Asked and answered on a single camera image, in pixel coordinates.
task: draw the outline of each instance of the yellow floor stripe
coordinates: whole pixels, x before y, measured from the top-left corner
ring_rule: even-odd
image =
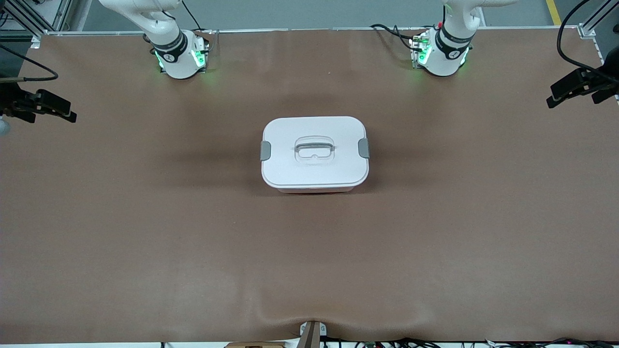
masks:
[[[556,10],[555,0],[546,0],[548,5],[548,11],[550,11],[550,18],[554,25],[561,25],[561,17],[559,17],[559,11]]]

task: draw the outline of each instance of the brown tabletop surface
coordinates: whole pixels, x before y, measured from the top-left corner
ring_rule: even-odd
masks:
[[[619,108],[575,98],[556,30],[481,30],[465,66],[410,67],[372,31],[224,33],[209,70],[159,74],[135,37],[29,56],[76,124],[0,140],[0,342],[291,338],[619,340]],[[598,66],[575,30],[565,51]],[[45,72],[27,66],[22,74]],[[352,115],[348,194],[262,180],[272,119]]]

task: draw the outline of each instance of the storage box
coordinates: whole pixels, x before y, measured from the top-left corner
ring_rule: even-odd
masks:
[[[262,178],[284,193],[346,192],[370,171],[365,127],[350,116],[278,118],[264,128]]]

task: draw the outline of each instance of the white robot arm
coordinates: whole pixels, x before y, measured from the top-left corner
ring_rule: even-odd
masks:
[[[415,55],[417,64],[437,76],[454,74],[464,64],[469,43],[479,28],[479,7],[501,7],[518,0],[442,0],[445,21],[440,29],[431,28],[422,34],[413,47],[421,49]]]
[[[175,79],[186,79],[206,67],[208,47],[202,37],[181,30],[164,11],[177,8],[181,0],[99,0],[112,11],[140,27],[155,48],[159,65]]]

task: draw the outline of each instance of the white container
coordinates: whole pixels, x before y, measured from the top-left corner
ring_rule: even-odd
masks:
[[[278,118],[264,128],[262,178],[284,193],[346,192],[370,171],[365,127],[350,116]]]

